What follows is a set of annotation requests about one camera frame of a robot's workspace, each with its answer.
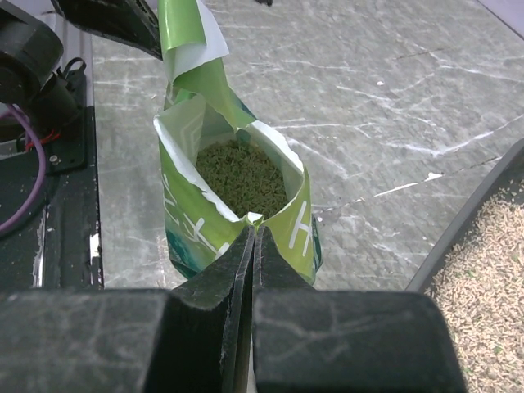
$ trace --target open bag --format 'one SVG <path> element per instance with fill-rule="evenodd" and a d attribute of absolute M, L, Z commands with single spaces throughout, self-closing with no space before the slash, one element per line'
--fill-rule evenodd
<path fill-rule="evenodd" d="M 264 224 L 282 257 L 312 284 L 322 254 L 307 169 L 283 135 L 257 120 L 228 86 L 222 62 L 228 47 L 202 1 L 159 0 L 158 15 L 169 83 L 154 125 L 171 261 L 191 278 L 220 257 L 245 226 Z M 258 146 L 282 172 L 287 204 L 277 214 L 238 217 L 198 173 L 199 151 L 235 139 Z"/>

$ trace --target table surface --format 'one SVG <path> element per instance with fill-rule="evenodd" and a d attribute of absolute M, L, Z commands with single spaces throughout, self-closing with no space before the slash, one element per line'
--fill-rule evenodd
<path fill-rule="evenodd" d="M 229 83 L 311 174 L 315 286 L 405 288 L 523 136 L 524 42 L 474 0 L 207 5 Z M 162 64 L 102 38 L 93 53 L 106 286 L 175 287 L 152 126 Z"/>

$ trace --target cable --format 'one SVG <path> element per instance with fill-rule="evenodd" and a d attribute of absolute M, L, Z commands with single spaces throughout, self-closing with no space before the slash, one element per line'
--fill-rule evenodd
<path fill-rule="evenodd" d="M 47 167 L 46 153 L 43 150 L 42 143 L 40 143 L 40 139 L 31 128 L 29 121 L 25 118 L 25 115 L 20 110 L 16 109 L 13 105 L 7 104 L 7 109 L 9 109 L 13 117 L 18 120 L 18 122 L 24 128 L 25 132 L 29 135 L 31 141 L 34 143 L 34 148 L 38 154 L 38 175 L 34 181 L 34 186 L 31 190 L 31 193 L 22 204 L 20 209 L 18 209 L 10 219 L 8 219 L 3 224 L 0 224 L 0 233 L 4 233 L 7 230 L 12 229 L 33 205 L 38 194 L 40 193 L 40 190 L 42 189 Z"/>

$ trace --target black bracket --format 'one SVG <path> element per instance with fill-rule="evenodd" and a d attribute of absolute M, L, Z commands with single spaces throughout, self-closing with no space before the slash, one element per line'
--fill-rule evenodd
<path fill-rule="evenodd" d="M 79 63 L 79 68 L 71 67 Z M 86 165 L 86 87 L 87 80 L 84 73 L 85 63 L 82 59 L 75 58 L 69 62 L 64 71 L 58 69 L 59 82 L 67 82 L 67 90 L 79 106 L 79 115 L 73 121 L 60 129 L 60 137 L 47 145 L 45 151 L 49 159 L 47 175 L 57 175 L 74 169 L 82 169 Z"/>

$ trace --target white lettering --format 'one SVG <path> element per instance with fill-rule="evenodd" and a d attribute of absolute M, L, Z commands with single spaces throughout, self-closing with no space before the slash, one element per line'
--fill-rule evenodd
<path fill-rule="evenodd" d="M 305 254 L 308 251 L 309 240 L 313 240 L 311 224 L 302 223 L 302 219 L 304 218 L 306 207 L 307 207 L 307 201 L 303 201 L 302 206 L 300 207 L 300 212 L 298 214 L 298 217 L 296 218 L 295 227 L 293 228 L 293 232 L 291 233 L 291 238 L 289 239 L 289 248 L 293 249 L 295 248 L 296 235 L 298 234 L 298 231 L 302 230 L 307 233 L 307 236 L 305 238 L 304 250 L 302 251 L 302 256 L 305 256 Z"/>

